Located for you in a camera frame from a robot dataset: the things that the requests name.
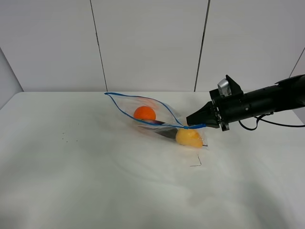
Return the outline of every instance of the plastic bag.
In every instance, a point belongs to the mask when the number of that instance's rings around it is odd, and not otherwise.
[[[112,99],[124,115],[134,121],[133,124],[141,133],[155,133],[185,146],[197,148],[207,146],[202,130],[205,125],[186,126],[186,119],[169,105],[142,96],[119,93],[105,94]],[[142,112],[143,117],[151,118],[135,118],[135,111],[139,111],[138,108],[144,111]]]

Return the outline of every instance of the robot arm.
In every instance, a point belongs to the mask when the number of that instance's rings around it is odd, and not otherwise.
[[[271,112],[305,106],[305,75],[298,75],[274,86],[243,93],[240,86],[228,75],[210,91],[212,101],[186,118],[187,124],[229,130],[229,123]]]

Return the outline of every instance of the white table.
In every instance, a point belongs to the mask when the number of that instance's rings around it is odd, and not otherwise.
[[[185,116],[210,100],[130,94]],[[302,124],[292,111],[267,119]],[[19,93],[0,110],[0,228],[304,228],[305,129],[230,129],[190,149],[131,130],[103,93]]]

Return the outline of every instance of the clear plastic bag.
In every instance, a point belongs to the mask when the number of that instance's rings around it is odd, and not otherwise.
[[[117,108],[130,117],[133,125],[144,134],[157,134],[184,146],[200,148],[207,146],[203,136],[204,124],[187,126],[185,117],[169,105],[158,100],[119,93],[105,93]]]

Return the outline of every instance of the wire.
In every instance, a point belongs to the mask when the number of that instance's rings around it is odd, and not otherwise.
[[[263,115],[261,115],[261,116],[259,116],[259,117],[254,117],[254,118],[256,118],[256,127],[255,127],[255,128],[246,127],[244,124],[242,124],[241,121],[238,121],[238,122],[239,122],[239,124],[240,124],[243,128],[245,128],[246,130],[251,130],[251,131],[257,129],[258,122],[259,122],[260,120],[262,120],[263,122],[266,122],[266,123],[270,123],[270,124],[273,124],[273,125],[279,125],[279,126],[286,126],[286,127],[305,127],[305,125],[286,125],[286,124],[274,123],[274,122],[270,122],[270,121],[267,121],[267,120],[262,119],[263,117],[268,116],[268,115],[273,115],[273,112],[268,113],[268,114],[263,114]]]

